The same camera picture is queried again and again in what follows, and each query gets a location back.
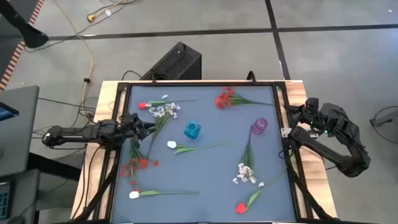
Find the black metal table frame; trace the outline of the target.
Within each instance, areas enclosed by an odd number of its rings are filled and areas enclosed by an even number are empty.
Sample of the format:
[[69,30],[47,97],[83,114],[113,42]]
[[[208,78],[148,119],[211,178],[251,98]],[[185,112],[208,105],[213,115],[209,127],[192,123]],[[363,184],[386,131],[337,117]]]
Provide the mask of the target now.
[[[127,110],[127,103],[132,85],[144,85],[144,81],[104,81],[101,86],[95,110],[94,120],[117,120]],[[287,124],[284,105],[301,105],[307,99],[305,87],[301,80],[163,80],[147,82],[149,86],[232,86],[270,85],[275,88],[274,98],[278,102],[283,124]],[[90,143],[86,147],[85,166],[81,170],[78,189],[72,209],[74,224],[102,224],[110,219],[116,177],[118,176],[120,151],[111,151]],[[295,157],[294,165],[298,167],[300,176],[309,189],[314,189],[315,200],[327,212],[336,214],[331,195],[322,199],[322,193],[330,193],[328,178],[324,169],[318,167],[320,157],[303,149]]]

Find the orange striped floor strip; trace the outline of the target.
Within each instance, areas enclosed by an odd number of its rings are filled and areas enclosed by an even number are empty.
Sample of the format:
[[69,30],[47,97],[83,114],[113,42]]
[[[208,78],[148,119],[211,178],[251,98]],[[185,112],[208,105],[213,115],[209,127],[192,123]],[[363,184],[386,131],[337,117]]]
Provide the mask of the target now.
[[[34,27],[44,0],[7,0]],[[22,51],[26,48],[21,33],[0,14],[0,91],[6,89]]]

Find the red poppy bunch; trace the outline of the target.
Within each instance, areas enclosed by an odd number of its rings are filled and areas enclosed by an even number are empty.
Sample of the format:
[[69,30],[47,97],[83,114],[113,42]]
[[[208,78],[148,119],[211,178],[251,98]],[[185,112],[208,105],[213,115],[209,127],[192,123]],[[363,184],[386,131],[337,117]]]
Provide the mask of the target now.
[[131,147],[127,157],[127,162],[121,165],[119,176],[123,178],[128,178],[129,184],[137,187],[138,179],[136,177],[136,172],[138,170],[145,170],[149,166],[158,167],[159,160],[149,159],[140,151],[140,147],[135,146],[133,141],[131,141]]
[[240,94],[236,93],[234,88],[231,86],[224,87],[223,92],[215,100],[216,107],[221,110],[233,106],[248,105],[248,104],[272,106],[272,103],[262,103],[258,101],[249,100],[241,96]]

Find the teal backlit keyboard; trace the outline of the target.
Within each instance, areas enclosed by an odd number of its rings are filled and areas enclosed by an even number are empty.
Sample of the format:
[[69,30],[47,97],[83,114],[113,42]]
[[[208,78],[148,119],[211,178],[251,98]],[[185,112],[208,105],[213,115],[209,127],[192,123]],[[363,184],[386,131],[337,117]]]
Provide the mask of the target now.
[[10,182],[0,182],[0,220],[5,220],[9,216],[10,197]]

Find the white artificial tulip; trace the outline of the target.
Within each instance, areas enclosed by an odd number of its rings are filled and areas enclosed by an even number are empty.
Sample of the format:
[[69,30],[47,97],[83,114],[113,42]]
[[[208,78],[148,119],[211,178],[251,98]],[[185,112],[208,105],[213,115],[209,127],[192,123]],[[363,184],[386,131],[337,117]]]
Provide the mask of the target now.
[[220,145],[227,144],[227,143],[230,143],[230,141],[219,142],[219,143],[210,144],[210,145],[206,145],[206,146],[185,147],[185,146],[178,145],[175,141],[168,141],[167,142],[167,147],[170,148],[170,149],[173,149],[174,150],[174,154],[180,154],[180,153],[183,153],[183,152],[194,151],[194,150],[197,150],[197,149],[205,149],[205,148],[220,146]]
[[148,197],[155,195],[198,195],[198,191],[184,191],[184,190],[133,190],[129,193],[130,199],[137,199],[139,197]]

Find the white blossom spray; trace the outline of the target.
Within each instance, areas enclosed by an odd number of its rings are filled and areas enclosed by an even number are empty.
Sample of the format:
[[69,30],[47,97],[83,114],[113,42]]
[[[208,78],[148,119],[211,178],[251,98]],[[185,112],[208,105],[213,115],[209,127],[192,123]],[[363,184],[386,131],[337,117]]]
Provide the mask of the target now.
[[254,151],[251,147],[251,136],[252,126],[249,128],[248,141],[238,163],[238,174],[233,178],[233,183],[238,185],[240,182],[250,182],[252,184],[257,184],[259,188],[263,188],[265,183],[259,181],[254,172]]
[[171,120],[178,118],[178,112],[180,111],[180,106],[175,102],[171,102],[157,107],[151,107],[149,111],[154,117],[155,131],[152,133],[152,139],[149,144],[147,157],[150,157],[153,143],[157,138],[157,136],[160,134],[163,127]]

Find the grey desk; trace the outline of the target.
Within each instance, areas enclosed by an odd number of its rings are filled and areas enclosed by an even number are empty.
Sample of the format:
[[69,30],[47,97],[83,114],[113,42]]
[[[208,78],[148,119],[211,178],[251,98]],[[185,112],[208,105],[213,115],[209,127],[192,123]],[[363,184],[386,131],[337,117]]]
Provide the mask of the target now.
[[27,168],[38,95],[38,86],[0,92],[0,103],[19,112],[18,116],[0,121],[0,177]]

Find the black stand leg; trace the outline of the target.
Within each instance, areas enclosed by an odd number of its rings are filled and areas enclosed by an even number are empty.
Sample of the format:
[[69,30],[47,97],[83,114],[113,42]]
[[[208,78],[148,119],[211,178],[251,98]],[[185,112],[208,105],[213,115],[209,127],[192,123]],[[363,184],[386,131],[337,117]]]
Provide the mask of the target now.
[[7,0],[0,0],[0,14],[21,33],[26,47],[35,49],[49,40],[45,33],[28,24]]

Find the red artificial tulip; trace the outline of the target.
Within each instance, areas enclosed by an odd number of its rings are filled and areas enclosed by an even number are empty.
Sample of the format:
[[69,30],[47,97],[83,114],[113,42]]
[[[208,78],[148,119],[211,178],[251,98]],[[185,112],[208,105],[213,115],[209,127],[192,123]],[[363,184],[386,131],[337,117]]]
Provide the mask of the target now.
[[149,109],[151,107],[163,106],[166,104],[177,103],[177,102],[187,102],[187,101],[195,101],[195,100],[177,100],[177,101],[148,101],[139,103],[139,109]]
[[241,202],[237,205],[236,207],[236,213],[237,214],[245,214],[251,207],[251,205],[256,201],[256,199],[260,196],[262,191],[268,187],[270,184],[272,184],[275,180],[277,180],[283,173],[285,173],[287,170],[287,167],[283,168],[278,174],[276,174],[271,180],[269,180],[267,183],[260,182],[258,184],[258,189],[250,196],[249,200],[244,203]]

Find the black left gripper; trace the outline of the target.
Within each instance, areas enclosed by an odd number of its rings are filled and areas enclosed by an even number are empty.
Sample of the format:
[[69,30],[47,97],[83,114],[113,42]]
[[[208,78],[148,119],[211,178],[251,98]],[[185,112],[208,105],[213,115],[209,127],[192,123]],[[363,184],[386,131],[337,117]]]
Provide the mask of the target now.
[[143,140],[146,134],[152,134],[154,123],[143,122],[137,113],[124,114],[119,117],[121,122],[121,139],[127,138]]

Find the laptop screen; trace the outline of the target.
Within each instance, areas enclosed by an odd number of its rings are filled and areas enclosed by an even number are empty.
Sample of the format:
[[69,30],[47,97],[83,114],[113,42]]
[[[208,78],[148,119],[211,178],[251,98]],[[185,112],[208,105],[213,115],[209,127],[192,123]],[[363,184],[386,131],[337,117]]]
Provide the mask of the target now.
[[0,121],[4,121],[13,117],[19,116],[19,111],[0,102]]

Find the blue-grey table mat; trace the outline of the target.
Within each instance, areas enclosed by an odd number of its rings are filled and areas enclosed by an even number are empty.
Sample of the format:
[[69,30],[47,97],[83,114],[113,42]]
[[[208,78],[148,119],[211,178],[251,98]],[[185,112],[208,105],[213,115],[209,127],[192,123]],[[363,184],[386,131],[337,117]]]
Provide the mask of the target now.
[[[248,141],[249,128],[258,118],[265,118],[268,126],[264,134],[251,136],[254,151],[254,172],[264,183],[284,167],[279,157],[282,149],[279,121],[270,86],[238,86],[236,92],[245,98],[270,105],[240,105],[218,109],[216,98],[220,86],[133,86],[129,112],[140,119],[152,121],[151,114],[139,109],[141,102],[153,100],[195,100],[177,102],[178,118],[167,123],[155,139],[150,159],[159,166],[138,170],[137,188],[141,190],[198,191],[198,195],[155,195],[130,199],[134,186],[128,178],[118,175],[111,221],[114,223],[188,223],[188,222],[259,222],[293,221],[294,206],[287,173],[266,187],[245,214],[237,214],[239,203],[246,203],[258,189],[250,182],[233,183],[238,163]],[[196,139],[184,134],[189,121],[201,126]],[[180,146],[198,147],[224,141],[220,146],[174,154],[168,141]]]

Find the purple glass vase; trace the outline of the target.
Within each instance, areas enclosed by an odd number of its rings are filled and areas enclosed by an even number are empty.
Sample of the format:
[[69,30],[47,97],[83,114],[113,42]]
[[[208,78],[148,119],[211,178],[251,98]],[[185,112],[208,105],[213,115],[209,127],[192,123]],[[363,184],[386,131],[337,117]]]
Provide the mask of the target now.
[[264,134],[268,126],[268,121],[265,118],[258,118],[251,126],[251,131],[254,134]]

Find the grey floor stand foot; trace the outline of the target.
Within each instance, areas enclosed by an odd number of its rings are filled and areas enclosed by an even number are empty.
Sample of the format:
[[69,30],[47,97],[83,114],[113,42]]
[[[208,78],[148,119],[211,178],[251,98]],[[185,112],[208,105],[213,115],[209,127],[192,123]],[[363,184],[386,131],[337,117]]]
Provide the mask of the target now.
[[398,110],[395,110],[380,118],[373,118],[370,120],[370,122],[373,126],[382,126],[386,123],[398,123]]

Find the black computer tower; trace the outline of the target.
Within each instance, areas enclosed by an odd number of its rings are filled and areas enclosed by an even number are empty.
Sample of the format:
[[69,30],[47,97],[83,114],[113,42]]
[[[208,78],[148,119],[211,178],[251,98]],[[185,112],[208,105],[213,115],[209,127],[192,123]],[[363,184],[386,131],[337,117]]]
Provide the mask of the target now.
[[201,80],[202,54],[178,42],[141,80]]

